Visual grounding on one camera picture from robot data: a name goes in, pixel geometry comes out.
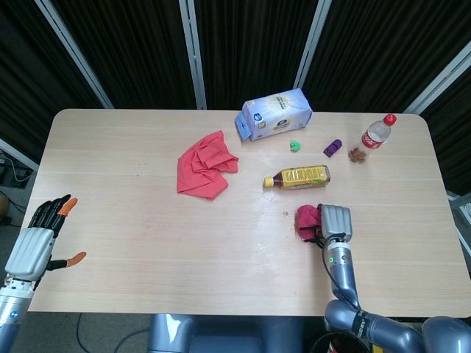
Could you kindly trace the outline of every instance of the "wooden table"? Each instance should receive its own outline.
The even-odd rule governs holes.
[[[390,141],[364,164],[348,146],[382,114],[314,113],[305,129],[241,142],[237,112],[64,110],[55,118],[25,224],[46,200],[78,205],[54,258],[79,265],[47,273],[34,311],[323,315],[333,298],[321,252],[303,243],[303,204],[351,209],[362,307],[389,316],[471,314],[471,281],[426,123],[399,114]],[[222,129],[239,172],[215,200],[177,194],[177,158]],[[335,138],[344,147],[322,150]],[[289,151],[291,140],[302,148]],[[263,190],[280,169],[328,165],[311,190]]]

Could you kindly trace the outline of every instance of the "bottle label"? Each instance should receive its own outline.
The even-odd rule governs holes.
[[[363,136],[361,136],[361,142],[369,149],[378,149],[383,144],[382,142],[373,140],[371,136],[368,135],[368,131],[365,131]]]

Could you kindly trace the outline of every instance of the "black curtain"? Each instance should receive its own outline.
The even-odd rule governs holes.
[[[177,0],[54,0],[115,108],[194,109]]]
[[[196,0],[208,109],[292,89],[316,3]]]
[[[422,117],[431,132],[445,187],[471,192],[471,68],[468,68]]]
[[[33,1],[0,2],[0,138],[39,162],[54,116],[102,107]]]
[[[402,112],[471,40],[469,1],[333,1],[303,90],[313,109]]]

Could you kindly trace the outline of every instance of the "red cloth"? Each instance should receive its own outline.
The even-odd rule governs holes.
[[[321,225],[321,211],[310,204],[305,204],[297,209],[296,226],[297,234],[304,240],[315,238],[314,226]]]
[[[222,131],[213,132],[178,159],[177,192],[214,199],[227,188],[221,171],[236,173],[237,161],[229,153]]]

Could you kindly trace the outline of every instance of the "yellow tea bottle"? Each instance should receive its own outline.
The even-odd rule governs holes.
[[[274,177],[263,179],[265,188],[278,186],[282,189],[305,189],[326,186],[330,181],[329,168],[326,165],[283,169]]]

